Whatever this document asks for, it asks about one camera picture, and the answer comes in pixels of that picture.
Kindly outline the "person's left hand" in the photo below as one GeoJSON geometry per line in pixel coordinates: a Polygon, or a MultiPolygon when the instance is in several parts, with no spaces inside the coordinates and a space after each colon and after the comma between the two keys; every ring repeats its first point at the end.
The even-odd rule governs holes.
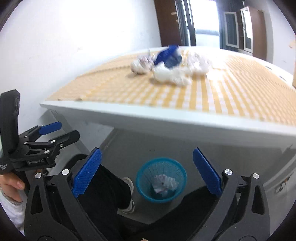
{"type": "Polygon", "coordinates": [[[1,175],[1,188],[4,194],[14,201],[22,202],[19,190],[24,190],[24,182],[14,173],[6,173],[1,175]]]}

